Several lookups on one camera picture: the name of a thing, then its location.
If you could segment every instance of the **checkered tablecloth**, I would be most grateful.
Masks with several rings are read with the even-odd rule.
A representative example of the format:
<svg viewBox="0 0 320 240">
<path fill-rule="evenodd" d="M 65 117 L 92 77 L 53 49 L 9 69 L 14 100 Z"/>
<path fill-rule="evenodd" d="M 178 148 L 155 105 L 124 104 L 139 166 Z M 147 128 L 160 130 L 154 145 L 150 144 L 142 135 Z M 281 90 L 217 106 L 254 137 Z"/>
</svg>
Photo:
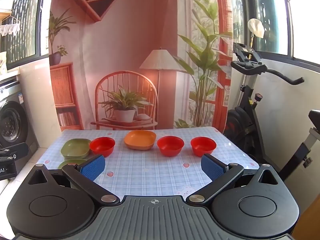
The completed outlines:
<svg viewBox="0 0 320 240">
<path fill-rule="evenodd" d="M 64 161 L 60 150 L 66 141 L 73 138 L 93 140 L 103 136 L 111 137 L 116 141 L 114 151 L 106 158 L 105 170 L 95 182 L 120 199 L 124 195 L 182 195 L 185 199 L 209 184 L 211 180 L 201 170 L 201 158 L 193 154 L 190 145 L 190 140 L 197 136 L 212 138 L 217 143 L 217 148 L 212 155 L 225 164 L 239 163 L 245 169 L 259 168 L 255 161 L 213 127 L 154 130 L 157 134 L 156 140 L 167 135 L 178 136 L 184 140 L 185 145 L 176 157 L 163 156 L 156 143 L 148 151 L 127 148 L 124 137 L 128 132 L 125 130 L 64 130 L 38 163 L 44 163 L 48 169 L 57 169 Z"/>
</svg>

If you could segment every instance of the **washing machine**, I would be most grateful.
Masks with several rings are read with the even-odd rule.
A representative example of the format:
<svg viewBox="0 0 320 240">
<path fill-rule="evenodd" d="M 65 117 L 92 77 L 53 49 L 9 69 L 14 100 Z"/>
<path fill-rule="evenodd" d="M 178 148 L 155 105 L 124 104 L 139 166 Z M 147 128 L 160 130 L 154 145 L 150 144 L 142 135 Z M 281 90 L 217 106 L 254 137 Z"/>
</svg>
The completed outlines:
<svg viewBox="0 0 320 240">
<path fill-rule="evenodd" d="M 28 145 L 29 152 L 16 161 L 18 173 L 38 149 L 38 142 L 27 116 L 20 82 L 13 77 L 0 82 L 0 147 L 22 142 Z"/>
</svg>

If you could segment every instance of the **crosshair symbol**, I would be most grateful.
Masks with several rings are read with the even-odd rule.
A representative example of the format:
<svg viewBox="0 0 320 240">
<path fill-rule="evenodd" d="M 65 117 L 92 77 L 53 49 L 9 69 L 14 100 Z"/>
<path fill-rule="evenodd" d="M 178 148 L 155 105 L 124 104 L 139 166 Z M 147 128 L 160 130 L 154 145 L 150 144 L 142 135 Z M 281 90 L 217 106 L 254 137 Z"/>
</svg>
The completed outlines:
<svg viewBox="0 0 320 240">
<path fill-rule="evenodd" d="M 161 201 L 159 201 L 159 200 L 157 200 L 157 199 L 153 199 L 153 200 L 151 200 L 151 201 L 149 201 L 149 202 L 151 202 L 152 204 L 158 204 L 159 202 L 161 202 Z"/>
</svg>

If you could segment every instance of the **floor lamp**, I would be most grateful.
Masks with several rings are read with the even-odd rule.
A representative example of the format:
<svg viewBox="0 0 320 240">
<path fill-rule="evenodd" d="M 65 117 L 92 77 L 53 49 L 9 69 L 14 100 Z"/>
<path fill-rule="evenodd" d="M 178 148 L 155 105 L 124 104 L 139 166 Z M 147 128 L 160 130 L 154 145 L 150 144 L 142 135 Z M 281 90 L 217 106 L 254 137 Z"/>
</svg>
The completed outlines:
<svg viewBox="0 0 320 240">
<path fill-rule="evenodd" d="M 166 49 L 154 49 L 140 66 L 140 69 L 154 69 L 158 70 L 158 84 L 157 94 L 159 99 L 160 87 L 160 70 L 177 70 L 184 71 L 184 69 L 175 61 Z"/>
</svg>

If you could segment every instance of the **green bowl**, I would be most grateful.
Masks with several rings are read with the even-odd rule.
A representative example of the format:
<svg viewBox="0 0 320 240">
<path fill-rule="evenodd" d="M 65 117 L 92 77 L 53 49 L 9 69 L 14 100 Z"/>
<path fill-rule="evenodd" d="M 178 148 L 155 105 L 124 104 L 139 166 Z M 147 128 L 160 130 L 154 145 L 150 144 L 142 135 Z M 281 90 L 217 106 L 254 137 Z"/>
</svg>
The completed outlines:
<svg viewBox="0 0 320 240">
<path fill-rule="evenodd" d="M 61 169 L 64 165 L 67 165 L 67 164 L 70 164 L 70 163 L 75 163 L 75 164 L 82 164 L 84 162 L 86 162 L 87 160 L 84 160 L 84 159 L 69 159 L 69 160 L 66 160 L 64 161 L 63 163 L 61 163 L 58 167 L 58 169 Z"/>
<path fill-rule="evenodd" d="M 60 152 L 66 159 L 84 159 L 89 154 L 90 142 L 88 139 L 71 139 L 63 145 Z"/>
</svg>

